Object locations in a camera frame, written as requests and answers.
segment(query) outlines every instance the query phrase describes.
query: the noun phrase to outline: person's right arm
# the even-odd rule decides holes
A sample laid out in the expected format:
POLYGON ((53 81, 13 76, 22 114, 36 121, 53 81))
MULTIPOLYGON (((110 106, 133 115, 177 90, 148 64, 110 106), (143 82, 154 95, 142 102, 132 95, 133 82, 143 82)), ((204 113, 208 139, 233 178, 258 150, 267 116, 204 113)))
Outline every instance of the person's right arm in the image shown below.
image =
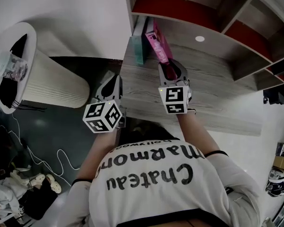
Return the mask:
POLYGON ((227 191, 229 214, 233 226, 257 227, 260 225, 260 188, 255 180, 238 167, 220 148, 193 112, 177 114, 186 142, 194 145, 214 166, 227 191))

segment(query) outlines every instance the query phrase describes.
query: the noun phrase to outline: white cloth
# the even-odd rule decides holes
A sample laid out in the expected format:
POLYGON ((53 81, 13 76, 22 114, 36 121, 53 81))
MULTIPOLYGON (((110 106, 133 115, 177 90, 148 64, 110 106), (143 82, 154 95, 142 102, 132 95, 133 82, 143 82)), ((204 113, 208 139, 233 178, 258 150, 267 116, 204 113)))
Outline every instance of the white cloth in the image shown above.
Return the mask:
POLYGON ((0 218, 6 217, 9 213, 19 213, 20 199, 27 191, 27 188, 18 184, 13 178, 7 177, 0 180, 0 218))
POLYGON ((108 153, 92 184, 75 183, 58 227, 151 226, 163 223, 162 216, 257 227, 258 201, 259 187, 228 156, 205 158, 179 140, 145 141, 108 153))

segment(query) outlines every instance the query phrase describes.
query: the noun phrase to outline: black strap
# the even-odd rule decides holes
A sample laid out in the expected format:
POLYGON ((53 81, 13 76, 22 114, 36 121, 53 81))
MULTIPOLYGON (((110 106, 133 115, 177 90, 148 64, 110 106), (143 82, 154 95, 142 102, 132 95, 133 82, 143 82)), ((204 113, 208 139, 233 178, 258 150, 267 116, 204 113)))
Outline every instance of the black strap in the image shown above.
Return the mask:
POLYGON ((78 179, 76 179, 75 181, 72 182, 71 186, 73 186, 77 182, 89 182, 89 183, 92 183, 92 181, 93 180, 87 180, 87 179, 80 179, 80 178, 78 178, 78 179))
POLYGON ((211 155, 213 155, 213 154, 223 154, 223 155, 226 155, 226 156, 228 156, 224 151, 222 151, 222 150, 215 150, 215 151, 212 151, 212 152, 210 152, 210 153, 207 153, 206 155, 204 155, 205 157, 208 157, 208 156, 211 156, 211 155))

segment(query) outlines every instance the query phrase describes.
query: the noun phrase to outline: white wall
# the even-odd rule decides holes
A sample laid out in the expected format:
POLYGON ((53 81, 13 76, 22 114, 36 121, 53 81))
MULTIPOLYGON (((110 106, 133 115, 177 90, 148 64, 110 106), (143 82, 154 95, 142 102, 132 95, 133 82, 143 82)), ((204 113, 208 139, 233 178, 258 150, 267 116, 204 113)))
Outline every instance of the white wall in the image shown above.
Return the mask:
POLYGON ((48 56, 122 60, 131 35, 125 0, 0 0, 0 33, 20 21, 48 56))

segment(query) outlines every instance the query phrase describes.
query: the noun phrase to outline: power cord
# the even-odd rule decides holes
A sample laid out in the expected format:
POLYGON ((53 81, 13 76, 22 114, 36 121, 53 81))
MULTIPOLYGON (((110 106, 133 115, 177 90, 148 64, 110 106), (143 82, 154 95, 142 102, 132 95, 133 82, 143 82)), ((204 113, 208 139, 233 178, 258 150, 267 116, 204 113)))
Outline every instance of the power cord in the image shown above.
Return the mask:
POLYGON ((21 144, 21 146, 23 146, 24 148, 27 148, 27 149, 28 149, 28 152, 29 152, 31 158, 32 158, 33 162, 34 162, 36 165, 39 165, 39 164, 43 163, 55 176, 58 176, 59 178, 63 179, 69 186, 71 186, 71 185, 69 184, 69 182, 66 181, 66 180, 62 177, 62 175, 63 175, 63 173, 64 173, 64 168, 63 168, 62 162, 61 162, 61 160, 60 160, 60 158, 59 158, 59 156, 58 156, 59 151, 62 151, 62 152, 64 153, 64 155, 66 156, 66 158, 67 158, 67 160, 68 160, 68 163, 70 164, 70 166, 71 166, 71 168, 72 168, 73 170, 78 171, 80 168, 74 168, 74 167, 72 166, 70 160, 68 159, 67 154, 64 152, 64 150, 58 149, 58 150, 57 150, 57 158, 58 158, 58 160, 59 160, 59 162, 60 162, 60 165, 61 165, 61 168, 62 168, 62 173, 61 173, 61 174, 55 173, 55 172, 52 170, 52 168, 50 167, 50 165, 49 165, 46 161, 41 160, 40 158, 38 158, 38 157, 36 157, 36 156, 34 155, 34 153, 33 153, 32 150, 28 147, 28 145, 23 145, 23 144, 22 144, 22 142, 21 142, 21 140, 20 140, 20 125, 19 125, 19 121, 18 121, 18 119, 16 119, 16 118, 14 117, 14 114, 13 114, 13 113, 12 113, 12 116, 13 116, 13 119, 17 121, 17 125, 18 125, 18 135, 17 135, 14 131, 8 131, 3 125, 0 125, 0 127, 4 128, 5 131, 7 132, 7 134, 13 133, 13 134, 16 136, 16 138, 19 140, 19 143, 21 144), (35 162, 33 156, 34 156, 36 159, 38 159, 40 162, 39 162, 39 163, 35 162))

